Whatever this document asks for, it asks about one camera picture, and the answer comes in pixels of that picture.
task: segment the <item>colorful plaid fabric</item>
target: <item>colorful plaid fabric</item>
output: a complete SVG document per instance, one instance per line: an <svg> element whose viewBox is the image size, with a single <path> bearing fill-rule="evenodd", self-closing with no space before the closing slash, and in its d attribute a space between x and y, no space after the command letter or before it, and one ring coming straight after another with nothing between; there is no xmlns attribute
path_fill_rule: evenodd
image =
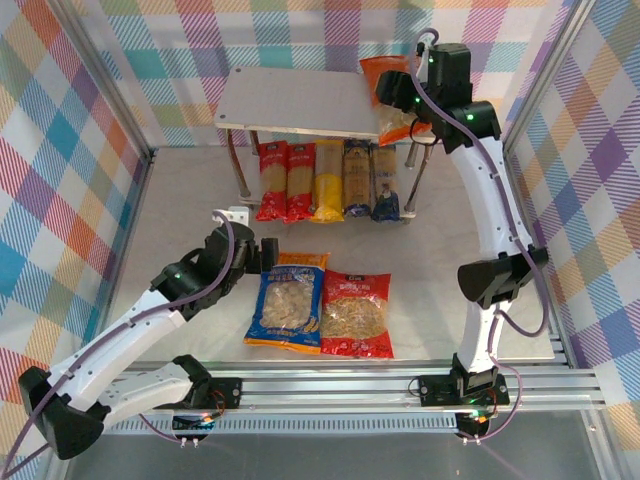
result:
<svg viewBox="0 0 640 480"><path fill-rule="evenodd" d="M93 337L143 172L46 1L1 11L0 455L26 421L18 375Z"/></svg>
<svg viewBox="0 0 640 480"><path fill-rule="evenodd" d="M640 3L601 0L513 160L562 320L640 472Z"/></svg>
<svg viewBox="0 0 640 480"><path fill-rule="evenodd" d="M74 0L150 143L224 143L213 115L233 66L358 71L358 60L408 54L415 33L441 30L473 55L478 98L506 117L561 0ZM538 31L539 20L558 22ZM246 144L244 133L238 141Z"/></svg>

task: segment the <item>metal table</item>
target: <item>metal table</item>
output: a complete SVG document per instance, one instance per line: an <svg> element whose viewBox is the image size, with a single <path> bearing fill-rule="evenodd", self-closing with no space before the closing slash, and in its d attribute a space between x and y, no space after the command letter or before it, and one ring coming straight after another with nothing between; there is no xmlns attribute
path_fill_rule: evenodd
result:
<svg viewBox="0 0 640 480"><path fill-rule="evenodd" d="M371 106L366 79L364 75L350 72L233 68L214 122L216 127L226 129L240 202L245 205L259 205L260 197L252 196L238 160L232 130L249 131L254 155L258 153L258 132L378 140L378 118ZM418 138L420 142L433 139L431 135ZM419 144L413 142L406 167L415 166L418 148ZM415 217L416 192L430 153L431 149L425 147L402 214L405 219Z"/></svg>

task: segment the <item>white bracket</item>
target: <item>white bracket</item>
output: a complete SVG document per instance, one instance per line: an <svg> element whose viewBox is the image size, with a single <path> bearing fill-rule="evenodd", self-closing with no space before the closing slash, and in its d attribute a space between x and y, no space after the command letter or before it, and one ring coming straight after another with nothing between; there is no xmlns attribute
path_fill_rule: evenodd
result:
<svg viewBox="0 0 640 480"><path fill-rule="evenodd" d="M240 223L245 227L249 226L249 207L229 207L229 210L216 209L222 213L230 222ZM213 221L222 225L222 221L213 215Z"/></svg>

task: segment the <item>red pasta bag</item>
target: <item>red pasta bag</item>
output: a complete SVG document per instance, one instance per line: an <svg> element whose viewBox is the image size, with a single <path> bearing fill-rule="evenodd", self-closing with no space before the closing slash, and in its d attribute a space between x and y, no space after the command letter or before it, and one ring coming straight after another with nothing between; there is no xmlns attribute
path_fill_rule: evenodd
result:
<svg viewBox="0 0 640 480"><path fill-rule="evenodd" d="M386 313L391 274L327 270L322 293L322 353L393 358Z"/></svg>
<svg viewBox="0 0 640 480"><path fill-rule="evenodd" d="M284 219L287 217L287 142L261 143L259 153L263 195L256 220Z"/></svg>
<svg viewBox="0 0 640 480"><path fill-rule="evenodd" d="M287 160L287 218L284 223L294 223L313 216L311 192L313 167L316 162L316 145L289 145Z"/></svg>

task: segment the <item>pasta bag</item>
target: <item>pasta bag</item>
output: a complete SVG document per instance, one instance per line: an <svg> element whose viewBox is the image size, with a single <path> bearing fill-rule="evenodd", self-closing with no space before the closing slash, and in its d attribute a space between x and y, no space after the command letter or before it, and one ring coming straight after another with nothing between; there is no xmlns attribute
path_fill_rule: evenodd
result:
<svg viewBox="0 0 640 480"><path fill-rule="evenodd" d="M369 142L347 140L343 158L344 212L351 217L371 215Z"/></svg>
<svg viewBox="0 0 640 480"><path fill-rule="evenodd" d="M409 137L411 123L416 119L414 113L404 113L399 108L380 103L376 95L380 75L388 70L409 73L409 61L410 59L406 55L387 55L360 60L360 66L369 86L371 105L373 105L373 110L378 117L378 143L381 146L391 145ZM429 130L431 130L430 124L416 122L413 134L418 135Z"/></svg>
<svg viewBox="0 0 640 480"><path fill-rule="evenodd" d="M262 143L259 154L263 195L256 220L284 219L287 217L287 142Z"/></svg>
<svg viewBox="0 0 640 480"><path fill-rule="evenodd" d="M278 265L261 275L256 311L244 343L320 353L318 312L328 257L280 254Z"/></svg>
<svg viewBox="0 0 640 480"><path fill-rule="evenodd" d="M342 215L342 141L316 141L315 223L343 222Z"/></svg>
<svg viewBox="0 0 640 480"><path fill-rule="evenodd" d="M289 145L287 160L287 218L294 223L311 218L313 199L313 166L316 161L314 143Z"/></svg>
<svg viewBox="0 0 640 480"><path fill-rule="evenodd" d="M386 325L391 275L325 272L322 353L393 358Z"/></svg>
<svg viewBox="0 0 640 480"><path fill-rule="evenodd" d="M379 223L399 222L400 200L396 181L396 148L372 146L373 187L376 197L371 219Z"/></svg>

